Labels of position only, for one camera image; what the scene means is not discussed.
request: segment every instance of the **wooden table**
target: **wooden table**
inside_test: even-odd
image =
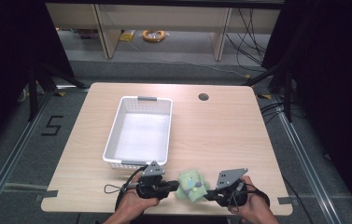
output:
[[[199,99],[206,93],[207,101]],[[275,215],[287,216],[290,204],[254,92],[249,87],[94,83],[79,112],[44,198],[47,212],[114,212],[118,193],[105,194],[104,186],[121,186],[132,171],[111,168],[102,156],[122,96],[156,96],[173,100],[168,161],[164,180],[196,168],[215,188],[222,170],[248,168],[254,184],[271,200]],[[216,202],[191,203],[175,194],[149,208],[146,214],[228,216]]]

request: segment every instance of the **green toy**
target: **green toy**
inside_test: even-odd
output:
[[[195,203],[207,194],[210,189],[208,182],[204,181],[204,177],[199,175],[195,169],[181,173],[178,177],[179,187],[176,196],[179,199],[190,199]]]

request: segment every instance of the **human hand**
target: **human hand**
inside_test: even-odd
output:
[[[240,179],[246,184],[247,190],[255,190],[251,178],[248,175],[243,175]],[[265,200],[263,200],[261,196],[254,193],[248,193],[246,204],[243,206],[229,206],[228,210],[232,214],[240,215],[242,217],[242,222],[246,222],[248,220],[254,224],[278,223]]]
[[[136,175],[132,179],[132,183],[135,183],[140,178],[140,175]],[[157,198],[142,199],[138,196],[135,189],[127,190],[115,213],[109,217],[109,219],[103,224],[125,224],[130,223],[133,219],[137,218],[142,214],[147,208],[156,206],[159,204]]]

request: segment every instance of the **floor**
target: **floor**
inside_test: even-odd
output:
[[[103,50],[98,39],[81,39],[73,31],[59,31],[59,37],[63,42],[67,57],[69,58],[76,76],[82,80],[106,79],[108,68],[103,64],[135,64],[127,69],[140,69],[144,64],[173,66],[175,69],[192,69],[191,71],[210,71],[222,74],[246,78],[248,75],[255,76],[262,70],[248,57],[237,55],[231,42],[227,40],[220,62],[214,60],[211,49],[209,34],[192,32],[167,32],[166,38],[160,43],[148,43],[141,38],[142,31],[136,31],[132,43],[119,42],[114,57],[110,60],[104,58]],[[232,41],[240,43],[237,34],[230,34]],[[269,35],[256,35],[256,41],[263,47],[268,43]],[[257,51],[250,47],[244,50],[260,59]],[[239,63],[245,68],[239,69]],[[266,94],[267,83],[270,77],[254,87],[255,92]],[[92,223],[95,219],[103,220],[108,214],[52,214],[45,213],[40,209],[40,201],[43,192],[48,186],[51,175],[56,168],[58,159],[62,155],[62,148],[65,145],[68,134],[72,130],[78,109],[82,106],[86,96],[85,91],[70,91],[69,97],[50,96],[45,111],[32,133],[26,133],[25,128],[30,125],[27,122],[29,113],[28,100],[21,102],[13,112],[6,128],[0,135],[0,174],[3,173],[4,164],[7,164],[9,155],[16,147],[24,148],[15,160],[15,165],[9,168],[8,180],[0,191],[0,222],[6,223]],[[44,102],[46,95],[39,96]],[[260,107],[270,105],[274,99],[258,99]],[[314,130],[310,127],[307,119],[303,117],[303,110],[298,106],[292,107],[294,120],[289,126],[284,122],[282,113],[273,110],[263,114],[274,146],[280,170],[283,176],[293,187],[288,186],[290,198],[294,201],[294,212],[289,217],[279,217],[281,223],[352,223],[352,196],[348,193],[342,178],[337,174],[331,161],[322,157],[325,151],[315,136]],[[42,133],[48,132],[47,120],[53,115],[63,115],[62,130],[55,138],[44,138]],[[289,132],[286,129],[294,129],[300,137],[300,141],[292,142]],[[20,136],[26,135],[25,143],[20,142]],[[303,154],[295,145],[301,144]],[[308,161],[314,170],[309,170],[303,165]],[[319,183],[322,186],[314,186],[312,183]],[[333,205],[333,213],[323,208],[319,193],[328,195],[329,205]],[[230,219],[231,223],[237,223],[238,217]]]

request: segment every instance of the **basket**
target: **basket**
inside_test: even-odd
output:
[[[124,96],[106,143],[103,160],[116,169],[138,169],[167,162],[173,101]]]

